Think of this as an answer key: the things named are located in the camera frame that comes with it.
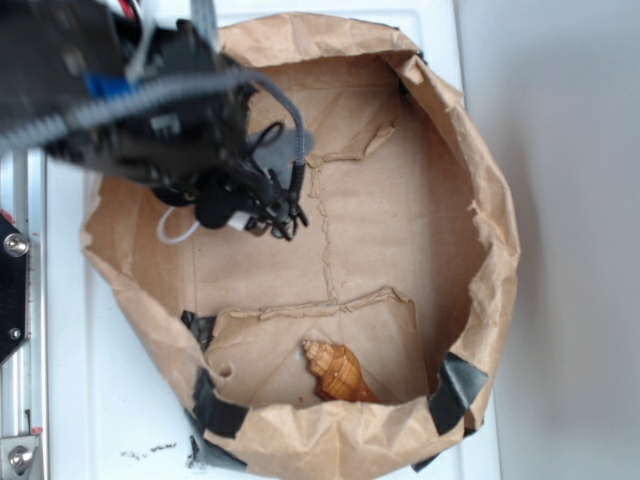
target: gray cable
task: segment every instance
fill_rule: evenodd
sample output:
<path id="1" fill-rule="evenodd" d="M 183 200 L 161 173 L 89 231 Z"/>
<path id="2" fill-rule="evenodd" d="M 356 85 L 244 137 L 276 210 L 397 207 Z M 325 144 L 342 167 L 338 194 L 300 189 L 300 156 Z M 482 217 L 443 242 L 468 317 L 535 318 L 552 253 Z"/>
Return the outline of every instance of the gray cable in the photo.
<path id="1" fill-rule="evenodd" d="M 48 115 L 0 135 L 0 154 L 42 146 L 74 131 L 90 130 L 139 115 L 167 103 L 219 93 L 244 83 L 264 87 L 289 112 L 296 129 L 295 163 L 304 166 L 304 124 L 293 102 L 265 75 L 253 70 L 232 69 L 225 73 L 193 73 L 165 77 L 142 85 L 133 92 L 109 100 L 93 100 L 72 107 L 64 114 Z"/>

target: black tape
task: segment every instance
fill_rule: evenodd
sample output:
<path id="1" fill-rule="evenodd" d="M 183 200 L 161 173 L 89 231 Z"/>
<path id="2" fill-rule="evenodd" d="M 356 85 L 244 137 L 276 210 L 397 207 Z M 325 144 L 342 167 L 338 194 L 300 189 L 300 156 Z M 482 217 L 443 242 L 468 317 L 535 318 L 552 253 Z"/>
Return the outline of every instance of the black tape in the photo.
<path id="1" fill-rule="evenodd" d="M 464 417 L 489 375 L 449 352 L 440 367 L 440 387 L 429 399 L 429 410 L 440 435 L 451 431 Z"/>
<path id="2" fill-rule="evenodd" d="M 193 415 L 187 413 L 187 417 L 191 421 L 191 424 L 200 429 L 198 422 L 193 418 Z M 238 457 L 227 452 L 224 448 L 221 448 L 213 443 L 209 442 L 202 436 L 202 433 L 196 440 L 191 437 L 191 460 L 206 463 L 213 467 L 224 468 L 226 470 L 234 470 L 236 472 L 244 472 L 247 469 L 247 464 L 240 460 Z"/>
<path id="3" fill-rule="evenodd" d="M 204 352 L 213 340 L 213 327 L 216 324 L 216 317 L 198 317 L 193 312 L 184 311 L 180 317 L 193 336 L 200 344 L 200 349 Z"/>
<path id="4" fill-rule="evenodd" d="M 235 438 L 249 413 L 247 407 L 218 398 L 213 382 L 205 370 L 201 370 L 198 375 L 193 399 L 196 402 L 193 414 L 200 433 L 210 430 L 221 437 Z"/>
<path id="5" fill-rule="evenodd" d="M 427 468 L 429 465 L 431 465 L 431 463 L 438 458 L 438 455 L 436 455 L 435 457 L 431 457 L 431 458 L 427 458 L 426 460 L 422 460 L 421 462 L 418 463 L 414 463 L 413 465 L 411 465 L 411 468 L 413 469 L 414 472 L 416 473 L 420 473 L 422 470 L 424 470 L 425 468 Z"/>

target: white table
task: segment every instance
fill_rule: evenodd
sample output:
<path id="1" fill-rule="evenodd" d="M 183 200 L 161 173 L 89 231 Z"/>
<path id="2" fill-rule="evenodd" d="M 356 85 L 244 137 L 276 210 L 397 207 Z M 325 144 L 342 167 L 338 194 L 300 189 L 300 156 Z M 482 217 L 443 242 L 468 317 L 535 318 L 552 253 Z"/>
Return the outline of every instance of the white table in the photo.
<path id="1" fill-rule="evenodd" d="M 462 88 L 451 0 L 218 1 L 221 25 L 283 11 L 308 11 L 400 27 L 430 66 Z M 159 0 L 157 17 L 188 16 L 188 0 Z M 191 427 L 116 305 L 80 253 L 78 232 L 94 177 L 50 162 L 47 179 L 50 469 L 58 479 L 248 479 L 204 465 L 187 468 Z M 170 448 L 154 450 L 157 446 Z M 393 480 L 499 480 L 493 402 L 484 427 L 416 475 Z"/>

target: metal frame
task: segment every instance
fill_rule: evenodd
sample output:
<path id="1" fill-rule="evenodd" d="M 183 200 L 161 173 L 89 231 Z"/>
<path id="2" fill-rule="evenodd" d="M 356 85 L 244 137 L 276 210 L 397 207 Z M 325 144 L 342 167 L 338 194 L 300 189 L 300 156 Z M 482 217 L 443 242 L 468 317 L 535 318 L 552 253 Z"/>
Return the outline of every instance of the metal frame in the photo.
<path id="1" fill-rule="evenodd" d="M 8 445 L 24 446 L 32 466 L 21 479 L 48 479 L 47 343 L 45 322 L 45 158 L 41 151 L 0 159 L 0 208 L 28 238 L 27 339 L 0 368 L 0 472 L 12 478 Z"/>

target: white surface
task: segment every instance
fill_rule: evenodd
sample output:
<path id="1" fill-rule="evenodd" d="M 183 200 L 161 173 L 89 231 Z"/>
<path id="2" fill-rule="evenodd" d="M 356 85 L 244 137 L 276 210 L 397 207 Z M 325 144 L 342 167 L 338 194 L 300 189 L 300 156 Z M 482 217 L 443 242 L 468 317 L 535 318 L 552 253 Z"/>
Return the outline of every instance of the white surface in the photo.
<path id="1" fill-rule="evenodd" d="M 426 57 L 438 73 L 461 84 L 449 0 L 350 2 L 348 7 L 328 1 L 311 9 L 306 8 L 311 2 L 273 2 L 269 9 L 256 8 L 256 3 L 238 1 L 230 7 L 218 2 L 221 23 L 311 10 L 399 25 L 427 45 Z M 162 6 L 165 18 L 187 12 L 182 2 L 167 0 Z M 91 179 L 66 165 L 50 163 L 48 184 L 52 478 L 250 478 L 212 467 L 186 468 L 191 453 L 186 417 L 120 313 L 110 288 L 78 250 L 77 232 Z M 173 448 L 151 452 L 158 445 L 174 443 Z M 416 477 L 406 468 L 388 478 Z M 493 404 L 484 428 L 441 455 L 420 477 L 499 480 Z"/>
<path id="2" fill-rule="evenodd" d="M 458 3 L 467 107 L 522 237 L 503 478 L 639 478 L 640 3 Z"/>

